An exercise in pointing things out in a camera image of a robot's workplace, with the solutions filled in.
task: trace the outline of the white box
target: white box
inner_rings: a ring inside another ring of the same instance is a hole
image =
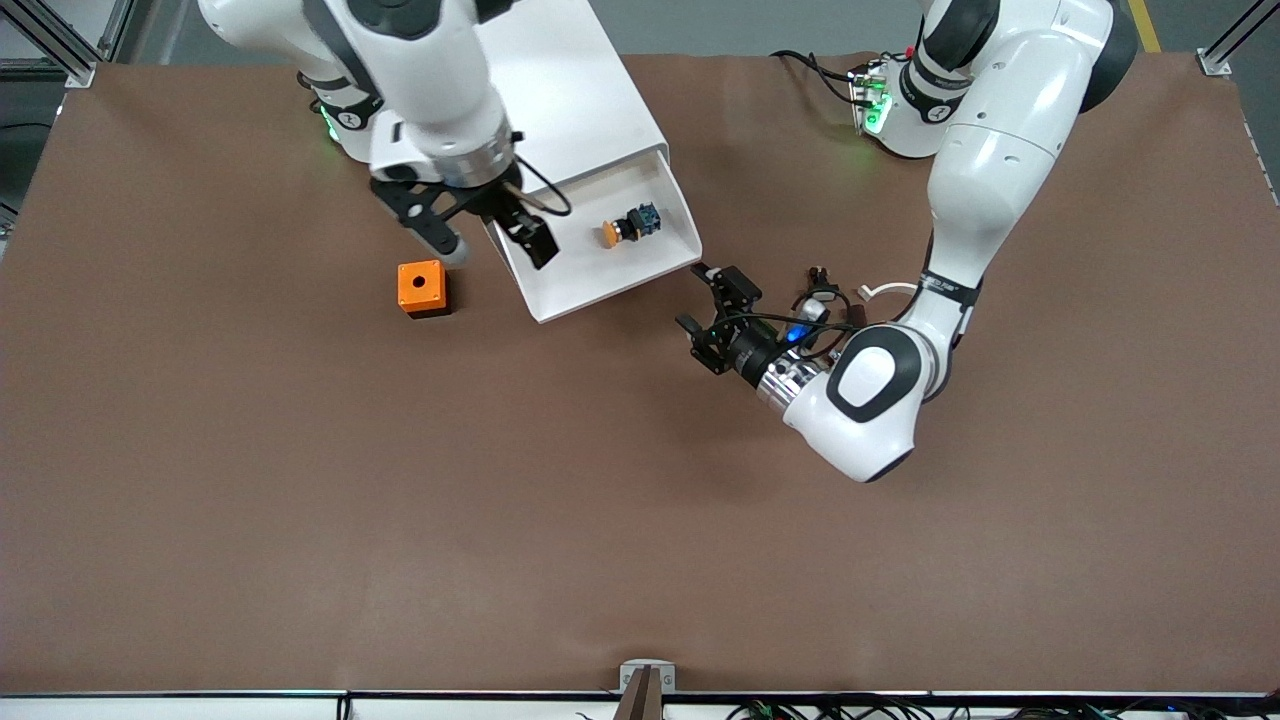
[[[511,127],[525,133],[516,151],[573,204],[567,218],[543,214],[561,250],[541,270],[488,228],[534,318],[545,323],[696,263],[701,240],[667,140],[588,0],[522,0],[479,35]],[[525,190],[558,206],[527,172]],[[641,202],[658,208],[662,229],[607,247],[600,225]]]

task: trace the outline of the wire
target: wire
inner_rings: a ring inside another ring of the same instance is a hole
[[[17,129],[17,128],[45,128],[45,129],[54,129],[54,126],[50,124],[50,123],[13,123],[13,124],[8,124],[8,126],[0,126],[0,129]]]
[[[338,714],[334,716],[335,720],[351,720],[351,693],[346,692],[338,696]]]
[[[736,315],[730,315],[727,318],[721,318],[719,320],[716,320],[714,323],[707,325],[707,328],[704,329],[704,332],[710,332],[717,325],[724,325],[724,324],[732,323],[735,320],[773,320],[773,322],[777,322],[777,323],[792,323],[792,324],[796,324],[796,325],[805,325],[805,327],[810,327],[810,328],[827,328],[827,329],[841,327],[840,324],[818,323],[815,320],[801,320],[800,318],[791,318],[791,316],[787,316],[787,315],[774,315],[772,313],[737,313]]]
[[[845,715],[845,717],[847,720],[867,720],[867,717],[870,717],[872,715],[876,715],[877,712],[883,712],[884,715],[888,715],[892,720],[899,720],[897,715],[895,715],[892,712],[892,708],[886,707],[883,705],[876,705],[873,707],[869,707],[869,708],[864,710],[863,712],[860,712],[858,715],[852,715],[851,712],[847,712],[845,710],[841,710],[841,712]]]
[[[795,50],[778,50],[777,53],[771,53],[769,58],[795,58],[795,59],[800,60],[801,63],[804,63],[804,65],[806,68],[809,68],[810,70],[818,73],[818,78],[822,79],[822,85],[826,85],[827,90],[829,90],[831,94],[835,95],[836,97],[840,97],[841,100],[844,100],[845,102],[847,102],[850,105],[856,105],[858,108],[870,108],[872,106],[872,104],[868,102],[868,101],[865,101],[865,100],[856,100],[854,97],[850,97],[850,96],[845,95],[840,90],[836,90],[836,86],[831,85],[831,81],[832,79],[838,79],[841,82],[849,82],[849,74],[847,73],[841,74],[841,73],[837,73],[836,70],[831,70],[831,69],[827,69],[827,68],[819,65],[818,64],[818,56],[814,55],[813,53],[809,53],[809,56],[804,56],[804,55],[796,53]]]
[[[897,698],[892,698],[892,697],[888,698],[888,701],[892,702],[893,705],[901,707],[905,712],[908,712],[913,717],[915,716],[915,712],[922,712],[929,720],[937,720],[937,717],[934,717],[932,712],[929,712],[928,710],[925,710],[924,707],[922,707],[922,706],[919,706],[919,705],[916,705],[914,702],[909,702],[909,701],[905,701],[905,700],[897,700]]]
[[[561,190],[559,190],[558,187],[556,187],[556,183],[553,183],[552,181],[547,179],[547,176],[544,176],[544,174],[539,173],[539,172],[538,172],[538,168],[535,168],[535,167],[530,165],[530,164],[529,164],[529,160],[525,160],[525,159],[524,159],[524,158],[521,158],[520,155],[516,155],[516,161],[517,161],[517,163],[520,163],[521,165],[524,165],[524,167],[525,167],[525,169],[527,169],[527,170],[529,170],[530,173],[534,173],[534,176],[535,176],[535,177],[538,177],[538,179],[543,181],[543,183],[544,183],[544,184],[545,184],[547,187],[549,187],[549,188],[550,188],[550,191],[552,191],[552,192],[554,192],[557,197],[559,197],[559,199],[561,199],[561,202],[563,202],[563,204],[564,204],[564,209],[563,209],[563,210],[556,210],[556,209],[553,209],[553,208],[548,208],[548,206],[547,206],[547,204],[545,204],[545,202],[543,202],[541,200],[535,200],[534,197],[531,197],[531,196],[529,196],[529,195],[526,195],[526,193],[521,192],[520,190],[513,190],[513,192],[515,192],[515,193],[516,193],[517,196],[520,196],[520,197],[521,197],[521,200],[524,200],[525,202],[529,202],[530,205],[532,205],[532,206],[534,206],[534,208],[536,208],[538,210],[541,210],[543,213],[547,213],[548,215],[556,215],[557,218],[564,218],[564,217],[567,217],[567,215],[568,215],[570,213],[572,213],[572,211],[573,211],[573,205],[572,205],[572,204],[571,204],[571,202],[568,201],[568,197],[564,197],[564,193],[563,193],[563,192],[561,192]],[[513,188],[513,187],[515,187],[515,186],[511,186],[511,184],[508,183],[508,190],[511,190],[511,188]]]
[[[823,355],[827,355],[828,352],[831,352],[832,350],[835,350],[836,346],[840,345],[845,340],[845,336],[850,336],[851,337],[852,333],[856,332],[856,329],[860,329],[860,328],[858,328],[858,325],[854,325],[851,323],[851,316],[854,314],[854,302],[851,300],[849,300],[847,295],[845,295],[844,292],[841,292],[838,290],[831,290],[831,288],[824,288],[824,287],[809,288],[804,295],[801,295],[800,297],[797,297],[796,301],[791,304],[791,309],[795,310],[795,309],[800,307],[800,305],[803,305],[805,300],[810,300],[814,296],[817,296],[818,293],[829,293],[835,299],[841,300],[845,304],[845,322],[840,323],[840,325],[842,325],[844,328],[855,328],[855,329],[845,329],[842,333],[840,333],[836,337],[836,340],[831,341],[831,343],[828,343],[822,350],[818,350],[818,351],[814,351],[814,352],[801,354],[800,355],[801,360],[817,360],[818,357],[822,357]],[[791,345],[791,347],[795,347],[797,345],[804,345],[809,340],[817,340],[818,336],[820,336],[822,333],[824,333],[824,332],[827,332],[829,329],[836,329],[836,327],[837,327],[836,324],[831,324],[827,328],[819,329],[817,333],[805,333],[805,336],[801,337],[799,342]],[[920,708],[920,710],[923,712],[928,714],[927,710],[924,710],[924,708]]]

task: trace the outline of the yellow floor line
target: yellow floor line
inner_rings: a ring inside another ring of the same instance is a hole
[[[1138,26],[1142,49],[1147,53],[1160,53],[1160,38],[1156,37],[1156,26],[1151,23],[1146,0],[1129,0],[1129,10],[1133,12],[1133,22]]]

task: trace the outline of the floor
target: floor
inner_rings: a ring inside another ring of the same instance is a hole
[[[763,55],[782,47],[842,54],[902,47],[914,38],[919,19],[916,4],[909,0],[591,0],[591,4],[623,54]],[[1216,38],[1251,0],[1146,0],[1146,4],[1162,49],[1189,51]],[[140,6],[129,23],[133,41],[124,54],[127,61],[275,61],[221,42],[205,26],[196,0],[154,0]],[[0,29],[12,33],[10,28]],[[14,46],[10,35],[0,32],[0,56],[28,53]],[[1260,29],[1233,58],[1231,79],[1240,86],[1261,158],[1280,168],[1276,58],[1280,58],[1280,20]],[[61,96],[60,82],[0,82],[0,124],[51,123]],[[40,126],[0,129],[0,202],[20,210],[46,135]]]

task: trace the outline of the white clip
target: white clip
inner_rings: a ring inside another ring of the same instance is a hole
[[[870,302],[877,295],[884,295],[886,292],[897,292],[908,297],[915,296],[915,283],[884,283],[876,290],[867,286],[858,288],[858,297],[863,299],[863,302]]]

